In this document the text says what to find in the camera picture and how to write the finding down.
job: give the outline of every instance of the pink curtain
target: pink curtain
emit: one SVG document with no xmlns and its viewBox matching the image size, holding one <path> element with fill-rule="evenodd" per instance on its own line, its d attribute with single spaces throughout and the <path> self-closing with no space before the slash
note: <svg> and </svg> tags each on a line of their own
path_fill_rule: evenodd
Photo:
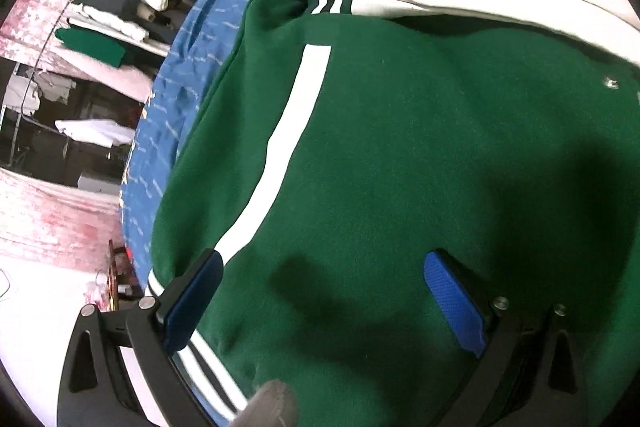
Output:
<svg viewBox="0 0 640 427">
<path fill-rule="evenodd" d="M 17 0 L 0 28 L 0 55 L 35 66 L 49 32 L 69 0 Z M 40 65 L 49 71 L 91 80 L 85 73 L 46 51 Z"/>
<path fill-rule="evenodd" d="M 0 169 L 0 253 L 93 272 L 120 235 L 118 198 Z"/>
</svg>

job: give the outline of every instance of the pile of clothes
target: pile of clothes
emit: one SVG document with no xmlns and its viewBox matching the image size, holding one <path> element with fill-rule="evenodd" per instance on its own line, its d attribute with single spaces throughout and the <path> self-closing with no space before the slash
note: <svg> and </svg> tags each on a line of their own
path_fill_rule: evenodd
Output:
<svg viewBox="0 0 640 427">
<path fill-rule="evenodd" d="M 196 0 L 72 0 L 54 51 L 113 89 L 145 102 L 152 76 Z"/>
</svg>

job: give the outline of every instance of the screw head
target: screw head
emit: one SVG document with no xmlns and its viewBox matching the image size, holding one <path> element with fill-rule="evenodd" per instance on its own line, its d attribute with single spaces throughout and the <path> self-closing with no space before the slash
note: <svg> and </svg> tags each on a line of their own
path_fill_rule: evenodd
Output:
<svg viewBox="0 0 640 427">
<path fill-rule="evenodd" d="M 95 312 L 95 306 L 93 304 L 85 304 L 82 306 L 80 310 L 80 314 L 82 317 L 88 317 L 89 315 L 93 315 Z"/>
<path fill-rule="evenodd" d="M 605 77 L 603 84 L 605 87 L 609 87 L 609 89 L 618 89 L 620 87 L 618 81 L 614 80 L 610 76 Z"/>
<path fill-rule="evenodd" d="M 496 297 L 494 299 L 494 308 L 501 312 L 509 309 L 509 299 L 507 297 Z"/>
<path fill-rule="evenodd" d="M 138 306 L 142 310 L 148 310 L 150 308 L 153 308 L 155 305 L 156 305 L 156 299 L 154 297 L 143 297 L 138 302 Z"/>
<path fill-rule="evenodd" d="M 564 305 L 562 304 L 556 304 L 554 306 L 554 313 L 558 316 L 558 317 L 564 317 L 566 316 L 566 308 L 564 307 Z"/>
</svg>

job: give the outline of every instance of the gray garment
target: gray garment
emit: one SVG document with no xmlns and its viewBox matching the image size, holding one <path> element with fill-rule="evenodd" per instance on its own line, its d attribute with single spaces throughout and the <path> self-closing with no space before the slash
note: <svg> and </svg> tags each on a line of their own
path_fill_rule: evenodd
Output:
<svg viewBox="0 0 640 427">
<path fill-rule="evenodd" d="M 30 75 L 33 68 L 27 70 Z M 49 71 L 36 71 L 33 75 L 33 81 L 38 84 L 44 98 L 51 102 L 62 102 L 66 104 L 69 101 L 69 92 L 76 87 L 76 83 L 70 78 Z"/>
<path fill-rule="evenodd" d="M 278 380 L 265 383 L 229 427 L 296 427 L 298 406 L 291 388 Z"/>
</svg>

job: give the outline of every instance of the green fabric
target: green fabric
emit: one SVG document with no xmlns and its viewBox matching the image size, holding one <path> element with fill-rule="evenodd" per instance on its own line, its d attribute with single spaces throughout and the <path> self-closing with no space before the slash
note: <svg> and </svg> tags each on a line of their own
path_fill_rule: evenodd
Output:
<svg viewBox="0 0 640 427">
<path fill-rule="evenodd" d="M 235 222 L 304 46 L 330 45 L 276 200 L 198 331 L 247 396 L 290 383 L 300 427 L 428 425 L 475 363 L 422 277 L 442 247 L 514 309 L 566 305 L 597 425 L 640 367 L 635 68 L 530 26 L 305 9 L 249 4 L 159 207 L 159 282 Z"/>
<path fill-rule="evenodd" d="M 119 68 L 126 54 L 124 46 L 101 33 L 85 28 L 60 28 L 56 37 L 70 50 L 89 55 L 105 64 Z"/>
</svg>

